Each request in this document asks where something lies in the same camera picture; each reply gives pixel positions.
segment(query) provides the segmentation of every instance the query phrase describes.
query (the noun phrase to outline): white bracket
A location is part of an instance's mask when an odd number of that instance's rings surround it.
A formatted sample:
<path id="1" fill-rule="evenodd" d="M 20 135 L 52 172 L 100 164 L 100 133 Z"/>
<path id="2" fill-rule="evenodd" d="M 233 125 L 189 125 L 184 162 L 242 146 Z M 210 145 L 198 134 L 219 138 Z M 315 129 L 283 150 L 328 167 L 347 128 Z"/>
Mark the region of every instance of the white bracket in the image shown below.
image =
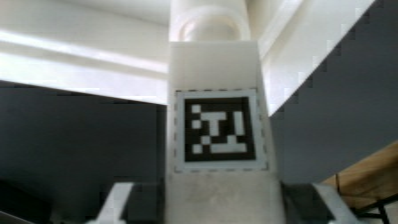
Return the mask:
<path id="1" fill-rule="evenodd" d="M 122 214 L 129 202 L 134 183 L 116 183 L 97 220 L 88 224 L 127 224 Z"/>

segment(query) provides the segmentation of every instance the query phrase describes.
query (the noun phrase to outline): dark gray wall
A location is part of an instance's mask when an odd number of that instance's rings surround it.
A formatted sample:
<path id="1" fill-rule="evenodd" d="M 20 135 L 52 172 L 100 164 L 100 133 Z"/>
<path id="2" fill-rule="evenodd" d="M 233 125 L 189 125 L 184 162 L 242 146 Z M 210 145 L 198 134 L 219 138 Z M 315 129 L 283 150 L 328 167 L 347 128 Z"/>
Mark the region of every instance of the dark gray wall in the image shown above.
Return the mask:
<path id="1" fill-rule="evenodd" d="M 377 1 L 273 124 L 287 182 L 322 181 L 398 139 L 397 0 Z"/>
<path id="2" fill-rule="evenodd" d="M 2 83 L 0 179 L 72 221 L 97 216 L 113 183 L 134 181 L 143 186 L 129 218 L 157 220 L 159 106 L 18 87 Z"/>

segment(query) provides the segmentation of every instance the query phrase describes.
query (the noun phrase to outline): wooden surface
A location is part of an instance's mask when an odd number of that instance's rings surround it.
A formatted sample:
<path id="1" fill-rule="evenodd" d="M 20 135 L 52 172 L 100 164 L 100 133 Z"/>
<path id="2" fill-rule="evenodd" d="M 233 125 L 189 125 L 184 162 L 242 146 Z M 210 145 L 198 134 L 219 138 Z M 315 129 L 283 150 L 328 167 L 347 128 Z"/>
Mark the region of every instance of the wooden surface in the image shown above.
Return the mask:
<path id="1" fill-rule="evenodd" d="M 324 183 L 337 186 L 347 204 L 356 209 L 393 196 L 398 193 L 398 142 L 367 157 Z"/>

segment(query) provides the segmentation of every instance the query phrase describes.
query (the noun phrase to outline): white pillar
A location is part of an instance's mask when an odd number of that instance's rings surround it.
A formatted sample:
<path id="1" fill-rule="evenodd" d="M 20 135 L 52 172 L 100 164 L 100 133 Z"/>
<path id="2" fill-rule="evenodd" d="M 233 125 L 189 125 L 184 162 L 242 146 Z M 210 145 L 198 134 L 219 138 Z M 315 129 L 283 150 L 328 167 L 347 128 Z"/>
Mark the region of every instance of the white pillar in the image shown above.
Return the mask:
<path id="1" fill-rule="evenodd" d="M 260 53 L 249 33 L 244 0 L 175 0 L 168 224 L 285 223 Z"/>

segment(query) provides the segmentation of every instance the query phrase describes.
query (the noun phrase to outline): white panel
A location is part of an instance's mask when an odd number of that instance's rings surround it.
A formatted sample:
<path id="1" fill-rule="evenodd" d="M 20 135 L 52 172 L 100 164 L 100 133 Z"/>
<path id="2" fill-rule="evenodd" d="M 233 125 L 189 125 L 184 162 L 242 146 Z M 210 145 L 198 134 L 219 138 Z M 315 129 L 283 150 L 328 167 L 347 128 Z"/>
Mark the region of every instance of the white panel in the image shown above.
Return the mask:
<path id="1" fill-rule="evenodd" d="M 306 0 L 264 61 L 269 114 L 289 100 L 374 0 Z"/>

